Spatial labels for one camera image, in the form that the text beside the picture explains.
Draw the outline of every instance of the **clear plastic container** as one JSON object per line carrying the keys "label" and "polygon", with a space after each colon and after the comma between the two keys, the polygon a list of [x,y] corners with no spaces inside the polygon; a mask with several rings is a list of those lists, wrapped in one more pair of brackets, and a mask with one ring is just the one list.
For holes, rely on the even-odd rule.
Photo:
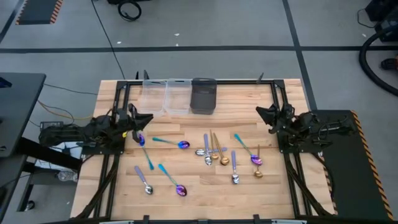
{"label": "clear plastic container", "polygon": [[144,80],[142,82],[142,94],[138,111],[140,113],[152,113],[154,116],[162,116],[165,96],[166,81]]}
{"label": "clear plastic container", "polygon": [[191,94],[191,80],[174,78],[167,80],[165,110],[169,114],[188,114]]}

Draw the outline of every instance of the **black plastic container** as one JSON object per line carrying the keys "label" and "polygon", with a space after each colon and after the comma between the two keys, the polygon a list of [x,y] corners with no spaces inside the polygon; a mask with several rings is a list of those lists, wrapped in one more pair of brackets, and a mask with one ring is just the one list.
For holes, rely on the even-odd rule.
{"label": "black plastic container", "polygon": [[217,81],[213,78],[192,80],[191,109],[194,114],[213,114],[216,108]]}

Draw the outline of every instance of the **spoon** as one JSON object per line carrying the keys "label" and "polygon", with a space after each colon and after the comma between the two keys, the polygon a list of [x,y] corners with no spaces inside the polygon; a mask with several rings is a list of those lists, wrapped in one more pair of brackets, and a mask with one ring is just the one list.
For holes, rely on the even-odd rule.
{"label": "spoon", "polygon": [[177,184],[176,181],[173,180],[173,178],[170,176],[170,174],[166,171],[166,169],[164,169],[164,166],[162,164],[159,164],[158,166],[159,166],[159,169],[161,171],[163,171],[163,173],[166,174],[167,177],[169,177],[169,179],[173,182],[173,184],[175,184],[175,186],[176,186],[175,189],[177,191],[177,194],[179,196],[183,196],[183,197],[187,196],[186,188],[183,185]]}
{"label": "spoon", "polygon": [[154,189],[151,185],[147,184],[147,181],[145,180],[144,174],[141,172],[138,166],[135,166],[134,169],[136,170],[139,178],[141,178],[142,182],[145,184],[145,192],[149,195],[154,193]]}
{"label": "spoon", "polygon": [[[257,155],[260,156],[260,145],[258,145],[258,148],[257,148]],[[260,166],[257,166],[257,171],[254,172],[254,176],[258,177],[258,178],[261,178],[262,177],[262,173],[259,171],[259,167]]]}
{"label": "spoon", "polygon": [[213,133],[213,135],[214,135],[214,140],[215,140],[215,142],[216,142],[216,145],[217,145],[217,148],[218,148],[218,152],[220,153],[220,156],[221,156],[220,163],[221,163],[221,165],[224,165],[224,166],[226,166],[226,165],[228,165],[228,163],[229,163],[229,159],[228,159],[227,157],[224,157],[224,155],[223,155],[223,151],[222,151],[222,150],[220,150],[220,149],[221,149],[221,147],[220,147],[220,143],[218,142],[218,139],[217,139],[216,133]]}
{"label": "spoon", "polygon": [[170,143],[170,144],[176,144],[176,145],[178,145],[178,147],[180,149],[188,149],[189,145],[190,145],[189,142],[187,142],[187,141],[180,141],[180,142],[177,143],[177,142],[172,142],[172,141],[160,139],[160,138],[157,138],[157,137],[153,137],[152,140],[153,141],[166,142],[166,143]]}
{"label": "spoon", "polygon": [[152,164],[152,162],[151,162],[150,159],[149,159],[149,156],[148,156],[148,153],[147,153],[147,151],[146,151],[146,149],[145,149],[145,147],[144,147],[144,144],[145,144],[144,136],[140,134],[140,135],[139,135],[139,145],[140,145],[140,146],[142,147],[142,149],[144,150],[145,156],[146,156],[146,158],[147,158],[147,160],[148,160],[148,163],[149,163],[149,168],[150,168],[151,170],[154,170],[155,167],[154,167],[154,165]]}
{"label": "spoon", "polygon": [[[228,149],[227,149],[227,147],[223,147],[222,149],[221,149],[223,152],[226,152]],[[198,149],[198,150],[196,150],[195,151],[195,154],[196,155],[198,155],[198,156],[204,156],[205,155],[205,150],[204,149]],[[212,153],[214,153],[214,152],[218,152],[218,149],[214,149],[214,150],[209,150],[209,152],[212,152]]]}
{"label": "spoon", "polygon": [[210,157],[210,154],[209,154],[209,142],[208,142],[207,134],[204,134],[203,137],[205,138],[205,149],[206,149],[205,162],[206,162],[206,164],[208,166],[210,166],[211,163],[212,163],[212,160],[211,160],[211,157]]}
{"label": "spoon", "polygon": [[232,174],[232,183],[239,183],[239,176],[236,174],[236,155],[235,150],[232,150],[232,168],[234,169],[234,174]]}
{"label": "spoon", "polygon": [[210,141],[211,141],[211,149],[213,150],[213,153],[211,154],[211,159],[217,160],[218,156],[217,156],[217,154],[214,153],[215,149],[214,149],[214,145],[213,145],[213,134],[211,133],[211,130],[210,130]]}
{"label": "spoon", "polygon": [[234,134],[234,137],[236,138],[236,140],[238,140],[238,141],[242,144],[243,148],[244,148],[245,150],[247,150],[247,152],[250,154],[251,161],[252,161],[255,165],[261,166],[261,165],[262,165],[262,160],[260,159],[260,157],[257,156],[257,155],[255,155],[255,154],[252,154],[252,153],[251,153],[251,151],[250,151],[250,150],[248,149],[248,147],[243,143],[242,139],[239,137],[238,134]]}

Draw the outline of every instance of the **gold spoon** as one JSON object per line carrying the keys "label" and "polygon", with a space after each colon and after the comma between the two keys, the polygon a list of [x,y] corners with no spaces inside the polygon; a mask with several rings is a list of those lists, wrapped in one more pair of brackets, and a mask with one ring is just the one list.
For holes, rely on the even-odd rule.
{"label": "gold spoon", "polygon": [[[260,145],[258,145],[258,148],[257,148],[257,156],[260,157]],[[262,173],[259,171],[259,165],[257,165],[257,170],[254,172],[254,176],[257,178],[262,177]]]}
{"label": "gold spoon", "polygon": [[218,148],[218,152],[220,152],[220,156],[221,156],[220,163],[221,163],[221,165],[226,166],[229,163],[229,159],[223,155],[223,151],[221,150],[220,143],[218,142],[216,133],[213,133],[213,135],[214,135],[214,141],[216,142],[216,145]]}
{"label": "gold spoon", "polygon": [[213,150],[213,153],[211,154],[211,159],[217,160],[218,156],[217,156],[217,154],[214,153],[213,134],[212,134],[211,130],[210,130],[210,141],[211,141],[211,150]]}

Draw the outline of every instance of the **silver spoon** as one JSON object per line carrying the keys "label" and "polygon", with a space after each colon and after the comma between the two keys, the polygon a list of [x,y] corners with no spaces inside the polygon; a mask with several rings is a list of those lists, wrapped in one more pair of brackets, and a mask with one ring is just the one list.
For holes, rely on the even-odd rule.
{"label": "silver spoon", "polygon": [[206,149],[205,162],[206,162],[206,164],[208,166],[210,166],[213,161],[211,160],[211,157],[210,157],[210,154],[209,154],[209,141],[208,141],[208,138],[207,138],[207,134],[204,135],[204,138],[205,138],[205,149]]}
{"label": "silver spoon", "polygon": [[232,183],[239,183],[239,176],[236,174],[236,155],[235,150],[232,150],[232,168],[234,169],[234,174],[232,174]]}
{"label": "silver spoon", "polygon": [[141,170],[139,169],[138,166],[135,166],[134,169],[136,170],[139,178],[141,178],[142,182],[145,184],[145,192],[149,195],[151,195],[152,193],[154,193],[154,188],[147,184],[147,181],[145,180],[144,174],[141,172]]}
{"label": "silver spoon", "polygon": [[[226,147],[223,147],[221,150],[223,152],[226,152],[228,149]],[[218,149],[209,150],[209,153],[212,153],[212,152],[218,152]],[[206,151],[204,149],[198,149],[195,151],[195,154],[198,156],[204,156],[206,154]]]}

